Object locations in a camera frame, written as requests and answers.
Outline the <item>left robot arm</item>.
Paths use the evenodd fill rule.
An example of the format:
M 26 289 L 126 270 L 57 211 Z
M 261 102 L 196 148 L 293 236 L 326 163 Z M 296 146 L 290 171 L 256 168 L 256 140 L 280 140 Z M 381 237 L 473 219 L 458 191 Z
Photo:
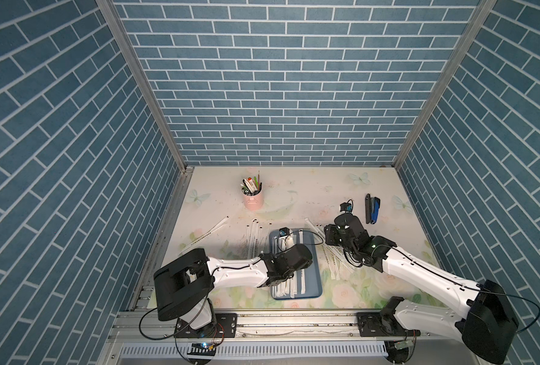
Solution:
M 209 294 L 215 288 L 274 287 L 312 263 L 311 251 L 302 244 L 243 260 L 216 259 L 203 248 L 193 249 L 154 273 L 157 318 L 181 319 L 199 330 L 214 321 Z

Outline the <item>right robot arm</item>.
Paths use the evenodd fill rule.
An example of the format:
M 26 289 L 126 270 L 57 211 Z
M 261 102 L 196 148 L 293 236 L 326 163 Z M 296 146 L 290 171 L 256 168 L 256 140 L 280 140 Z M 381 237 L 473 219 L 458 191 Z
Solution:
M 504 363 L 519 319 L 499 284 L 451 275 L 385 237 L 371 236 L 351 213 L 336 217 L 325 226 L 324 234 L 326 244 L 342 248 L 352 264 L 402 279 L 442 302 L 443 307 L 432 307 L 403 297 L 390 298 L 380 311 L 387 333 L 430 332 L 462 342 L 489 363 Z

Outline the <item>right pile wrapped straws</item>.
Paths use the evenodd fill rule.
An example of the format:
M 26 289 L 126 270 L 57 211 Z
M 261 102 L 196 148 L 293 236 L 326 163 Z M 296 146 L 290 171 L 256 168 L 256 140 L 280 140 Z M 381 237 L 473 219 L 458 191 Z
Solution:
M 308 217 L 305 218 L 305 225 L 324 240 L 324 244 L 321 246 L 323 248 L 323 255 L 331 271 L 331 278 L 341 280 L 342 278 L 349 277 L 355 270 L 355 267 L 345 259 L 342 249 L 326 244 L 326 234 L 323 231 L 323 226 L 315 225 Z

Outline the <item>pile wrapped straws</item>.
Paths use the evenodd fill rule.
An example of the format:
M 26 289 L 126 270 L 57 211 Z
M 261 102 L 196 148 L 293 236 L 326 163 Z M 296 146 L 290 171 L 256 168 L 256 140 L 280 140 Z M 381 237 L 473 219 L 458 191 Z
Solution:
M 324 240 L 324 244 L 321 246 L 323 248 L 323 255 L 331 271 L 331 278 L 341 280 L 342 278 L 349 277 L 355 270 L 355 267 L 345 259 L 342 249 L 326 244 L 326 234 L 323 231 L 323 226 L 315 225 L 308 217 L 305 218 L 305 225 Z
M 253 219 L 247 225 L 246 254 L 247 258 L 254 259 L 263 252 L 268 252 L 268 233 L 270 223 Z

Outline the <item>blue plastic storage tray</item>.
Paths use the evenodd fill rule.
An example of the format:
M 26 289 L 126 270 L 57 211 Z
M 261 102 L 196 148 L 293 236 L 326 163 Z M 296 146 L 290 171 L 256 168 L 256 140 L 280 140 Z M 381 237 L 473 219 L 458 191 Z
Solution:
M 282 252 L 278 248 L 278 236 L 279 230 L 271 231 L 268 236 L 272 253 Z M 294 278 L 279 284 L 277 287 L 273 287 L 272 298 L 278 301 L 317 298 L 323 293 L 323 287 L 321 284 L 316 246 L 321 245 L 323 239 L 314 232 L 302 228 L 291 229 L 291 237 L 292 246 L 303 244 L 311 251 L 313 256 L 313 263 L 305 269 L 306 293 L 299 293 L 300 271 L 297 271 L 294 274 Z

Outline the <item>left pile wrapped straws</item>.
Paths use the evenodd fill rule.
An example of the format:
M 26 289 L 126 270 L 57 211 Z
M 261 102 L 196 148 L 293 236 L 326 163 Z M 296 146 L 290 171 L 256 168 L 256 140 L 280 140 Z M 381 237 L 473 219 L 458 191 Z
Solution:
M 254 259 L 263 252 L 268 252 L 268 233 L 270 223 L 253 219 L 247 225 L 246 254 L 247 258 Z

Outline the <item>black and blue stapler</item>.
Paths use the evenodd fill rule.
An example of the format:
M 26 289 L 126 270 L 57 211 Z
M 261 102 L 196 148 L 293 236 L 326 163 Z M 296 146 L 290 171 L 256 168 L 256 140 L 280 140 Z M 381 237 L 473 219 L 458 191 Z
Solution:
M 380 199 L 371 194 L 365 196 L 365 214 L 367 224 L 376 224 L 380 210 Z

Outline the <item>pink pen cup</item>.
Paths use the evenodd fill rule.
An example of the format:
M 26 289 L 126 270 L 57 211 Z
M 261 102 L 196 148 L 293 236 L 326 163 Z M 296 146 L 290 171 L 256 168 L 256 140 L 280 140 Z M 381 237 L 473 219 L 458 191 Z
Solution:
M 264 205 L 263 191 L 259 190 L 255 195 L 250 195 L 247 188 L 243 188 L 244 206 L 250 211 L 257 211 Z

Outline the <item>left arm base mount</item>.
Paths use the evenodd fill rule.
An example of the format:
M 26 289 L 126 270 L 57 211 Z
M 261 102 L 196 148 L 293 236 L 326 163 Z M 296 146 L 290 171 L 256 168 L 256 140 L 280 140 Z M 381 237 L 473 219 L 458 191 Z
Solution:
M 232 339 L 236 334 L 237 314 L 236 313 L 215 313 L 214 320 L 208 325 L 199 329 L 194 329 L 182 319 L 176 327 L 175 337 L 178 339 L 205 339 L 215 337 L 217 340 L 222 337 Z

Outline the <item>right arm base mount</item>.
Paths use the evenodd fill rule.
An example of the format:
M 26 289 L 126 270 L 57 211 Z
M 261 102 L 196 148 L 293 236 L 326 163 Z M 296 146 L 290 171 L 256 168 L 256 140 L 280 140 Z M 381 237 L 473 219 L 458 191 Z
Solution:
M 361 337 L 419 337 L 419 330 L 403 328 L 393 316 L 381 316 L 376 312 L 360 312 L 356 314 L 358 330 Z

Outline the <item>aluminium front rail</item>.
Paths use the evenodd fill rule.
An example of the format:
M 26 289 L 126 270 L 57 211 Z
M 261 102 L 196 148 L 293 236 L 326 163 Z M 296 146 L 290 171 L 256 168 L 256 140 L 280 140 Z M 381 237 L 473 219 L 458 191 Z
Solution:
M 344 339 L 359 338 L 356 314 L 376 312 L 393 316 L 408 330 L 419 330 L 423 336 L 461 339 L 456 324 L 461 321 L 449 309 L 424 305 L 400 304 L 395 310 L 219 310 L 236 313 L 233 339 Z M 365 337 L 369 339 L 404 339 L 402 337 Z

